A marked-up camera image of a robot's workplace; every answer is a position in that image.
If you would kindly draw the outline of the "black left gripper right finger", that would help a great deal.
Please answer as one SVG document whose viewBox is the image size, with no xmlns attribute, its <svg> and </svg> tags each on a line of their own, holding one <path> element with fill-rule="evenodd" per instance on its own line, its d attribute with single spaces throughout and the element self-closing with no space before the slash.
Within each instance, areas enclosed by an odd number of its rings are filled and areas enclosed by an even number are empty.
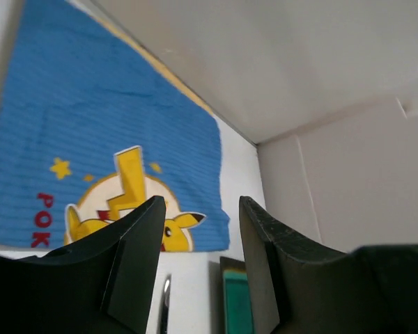
<svg viewBox="0 0 418 334">
<path fill-rule="evenodd" d="M 418 244 L 342 253 L 239 200 L 257 333 L 418 333 Z"/>
</svg>

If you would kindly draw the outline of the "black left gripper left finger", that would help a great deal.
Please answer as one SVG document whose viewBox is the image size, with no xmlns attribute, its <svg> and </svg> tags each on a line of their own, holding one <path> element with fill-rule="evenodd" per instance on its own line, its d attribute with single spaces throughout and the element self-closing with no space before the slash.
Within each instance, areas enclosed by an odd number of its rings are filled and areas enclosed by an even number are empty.
<svg viewBox="0 0 418 334">
<path fill-rule="evenodd" d="M 165 213 L 153 196 L 43 257 L 0 256 L 0 333 L 145 333 Z"/>
</svg>

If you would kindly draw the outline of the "green square plate dark rim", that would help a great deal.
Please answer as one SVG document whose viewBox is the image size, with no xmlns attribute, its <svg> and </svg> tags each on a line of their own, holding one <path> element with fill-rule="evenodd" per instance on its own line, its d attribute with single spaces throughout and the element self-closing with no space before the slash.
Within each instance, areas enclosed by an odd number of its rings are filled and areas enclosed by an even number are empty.
<svg viewBox="0 0 418 334">
<path fill-rule="evenodd" d="M 253 334 L 254 321 L 245 263 L 220 257 L 224 304 L 224 332 Z"/>
</svg>

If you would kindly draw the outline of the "pink handled fork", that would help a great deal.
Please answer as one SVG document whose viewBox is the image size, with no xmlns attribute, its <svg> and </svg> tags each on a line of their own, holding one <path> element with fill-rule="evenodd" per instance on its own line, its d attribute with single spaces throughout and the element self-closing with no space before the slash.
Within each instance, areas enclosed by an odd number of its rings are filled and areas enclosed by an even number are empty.
<svg viewBox="0 0 418 334">
<path fill-rule="evenodd" d="M 157 334 L 168 333 L 168 320 L 169 320 L 169 305 L 170 305 L 170 292 L 171 292 L 171 274 L 169 274 L 163 285 L 162 296 L 160 301 L 160 309 L 157 323 Z"/>
</svg>

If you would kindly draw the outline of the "blue Pikachu placemat cloth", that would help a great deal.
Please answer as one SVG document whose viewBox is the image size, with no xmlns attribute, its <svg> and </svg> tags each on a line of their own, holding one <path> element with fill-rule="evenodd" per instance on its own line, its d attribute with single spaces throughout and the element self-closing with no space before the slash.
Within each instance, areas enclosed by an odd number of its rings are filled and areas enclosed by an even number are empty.
<svg viewBox="0 0 418 334">
<path fill-rule="evenodd" d="M 66 1 L 27 1 L 0 105 L 0 244 L 58 248 L 162 196 L 161 249 L 229 247 L 218 124 Z"/>
</svg>

